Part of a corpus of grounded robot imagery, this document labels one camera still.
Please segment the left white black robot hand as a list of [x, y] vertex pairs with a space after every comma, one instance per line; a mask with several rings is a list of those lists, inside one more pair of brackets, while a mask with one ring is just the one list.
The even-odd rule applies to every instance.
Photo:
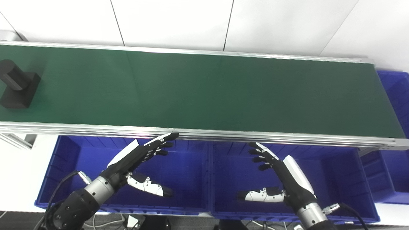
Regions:
[[138, 140], [134, 140], [110, 161], [107, 169], [102, 171], [100, 176], [108, 181], [115, 192], [128, 184], [153, 195], [172, 197], [172, 189], [152, 181], [149, 176], [134, 171], [153, 156], [168, 155], [165, 148], [172, 147], [174, 145], [172, 141], [178, 137], [179, 133], [163, 134], [145, 144], [139, 144]]

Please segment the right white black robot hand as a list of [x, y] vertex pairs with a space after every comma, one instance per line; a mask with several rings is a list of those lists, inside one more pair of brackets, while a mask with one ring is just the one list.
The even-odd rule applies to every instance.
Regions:
[[282, 183], [282, 189], [279, 187], [264, 187], [260, 190], [239, 191], [237, 192], [239, 200], [264, 203], [284, 202], [295, 212], [317, 202], [311, 184], [292, 156], [280, 159], [272, 150], [261, 143], [250, 142], [249, 145], [252, 147], [249, 153], [256, 155], [253, 162], [263, 163], [258, 169], [260, 171], [273, 169]]

